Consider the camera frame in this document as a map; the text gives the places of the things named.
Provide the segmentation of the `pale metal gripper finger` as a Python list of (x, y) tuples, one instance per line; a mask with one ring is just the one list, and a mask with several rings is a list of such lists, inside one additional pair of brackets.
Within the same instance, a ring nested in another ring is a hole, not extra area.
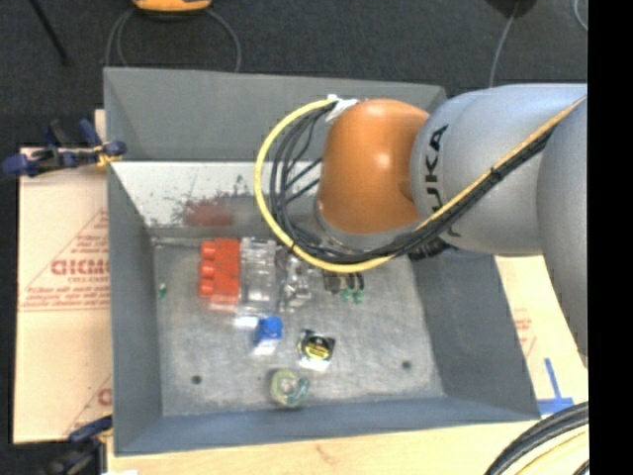
[(314, 286), (310, 281), (288, 282), (281, 287), (280, 311), (301, 309), (314, 299)]
[(316, 278), (320, 273), (317, 267), (286, 251), (277, 253), (277, 267), (290, 279)]

